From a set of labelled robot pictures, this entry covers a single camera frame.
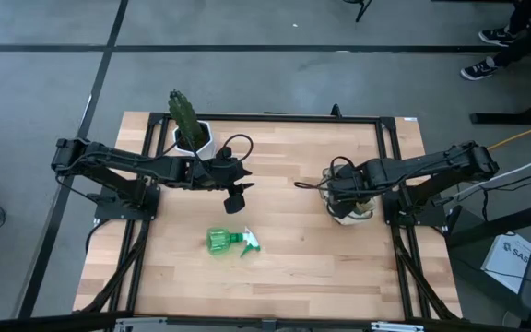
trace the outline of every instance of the black sneaker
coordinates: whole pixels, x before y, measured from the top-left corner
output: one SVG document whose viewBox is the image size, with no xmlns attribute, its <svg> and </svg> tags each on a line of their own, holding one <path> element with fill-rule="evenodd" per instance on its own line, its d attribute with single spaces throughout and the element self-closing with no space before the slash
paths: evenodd
<svg viewBox="0 0 531 332">
<path fill-rule="evenodd" d="M 480 80 L 493 75 L 497 69 L 499 68 L 495 66 L 493 59 L 488 57 L 476 65 L 462 69 L 460 75 L 467 80 Z"/>
<path fill-rule="evenodd" d="M 484 42 L 499 45 L 501 47 L 509 47 L 509 45 L 517 39 L 517 35 L 512 35 L 505 31 L 505 28 L 483 30 L 478 33 L 478 37 Z"/>
</svg>

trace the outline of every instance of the white pot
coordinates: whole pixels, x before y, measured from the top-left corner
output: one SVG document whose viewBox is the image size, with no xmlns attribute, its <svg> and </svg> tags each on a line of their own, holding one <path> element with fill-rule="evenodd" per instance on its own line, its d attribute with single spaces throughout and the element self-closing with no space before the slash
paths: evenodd
<svg viewBox="0 0 531 332">
<path fill-rule="evenodd" d="M 206 126 L 206 129 L 208 130 L 208 141 L 201 149 L 196 152 L 196 154 L 198 155 L 198 157 L 200 157 L 201 160 L 213 159 L 217 154 L 217 144 L 214 141 L 214 137 L 212 136 L 212 129 L 210 129 L 210 124 L 206 121 L 198 121 L 198 123 Z M 175 127 L 171 132 L 171 134 L 173 135 L 173 142 L 177 141 L 177 136 L 175 134 L 177 134 L 178 130 L 180 130 L 180 127 Z M 177 145 L 175 146 L 175 149 L 181 152 L 183 155 L 192 157 L 194 156 L 193 151 L 179 148 Z"/>
</svg>

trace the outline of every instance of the cactus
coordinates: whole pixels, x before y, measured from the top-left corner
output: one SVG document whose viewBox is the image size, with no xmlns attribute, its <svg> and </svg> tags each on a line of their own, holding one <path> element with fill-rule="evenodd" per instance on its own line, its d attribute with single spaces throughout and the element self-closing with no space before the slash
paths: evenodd
<svg viewBox="0 0 531 332">
<path fill-rule="evenodd" d="M 180 128 L 182 136 L 187 138 L 182 140 L 179 145 L 188 150 L 195 149 L 198 151 L 207 143 L 208 137 L 195 117 L 192 103 L 180 91 L 174 90 L 170 93 L 169 106 L 170 114 Z M 189 147 L 189 142 L 192 142 L 194 146 Z"/>
</svg>

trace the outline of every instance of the potted plant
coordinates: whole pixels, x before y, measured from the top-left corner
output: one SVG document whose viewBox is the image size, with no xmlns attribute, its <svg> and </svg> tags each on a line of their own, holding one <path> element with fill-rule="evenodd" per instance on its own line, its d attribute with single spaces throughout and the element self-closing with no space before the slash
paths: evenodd
<svg viewBox="0 0 531 332">
<path fill-rule="evenodd" d="M 177 142 L 175 149 L 189 156 L 197 154 L 201 160 L 214 158 L 217 145 L 210 124 L 198 121 L 192 103 L 180 91 L 174 90 L 170 93 L 169 106 L 171 117 L 177 124 L 172 132 L 173 141 Z"/>
</svg>

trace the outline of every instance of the plant pot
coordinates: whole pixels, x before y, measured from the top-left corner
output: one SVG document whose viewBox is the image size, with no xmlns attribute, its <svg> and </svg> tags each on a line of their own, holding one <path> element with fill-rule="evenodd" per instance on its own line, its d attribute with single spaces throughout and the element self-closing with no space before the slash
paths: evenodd
<svg viewBox="0 0 531 332">
<path fill-rule="evenodd" d="M 215 143 L 214 137 L 212 136 L 212 129 L 210 129 L 210 124 L 206 121 L 198 121 L 198 123 L 202 127 L 202 130 L 205 132 L 205 134 L 208 135 L 208 141 L 203 147 L 198 149 L 195 153 L 198 155 L 198 157 L 200 157 L 201 160 L 212 159 L 217 154 L 217 144 Z M 174 142 L 177 142 L 180 136 L 182 135 L 180 133 L 180 127 L 175 127 L 171 133 L 173 134 Z M 186 156 L 193 157 L 195 155 L 193 151 L 182 148 L 179 143 L 175 146 L 175 149 Z"/>
</svg>

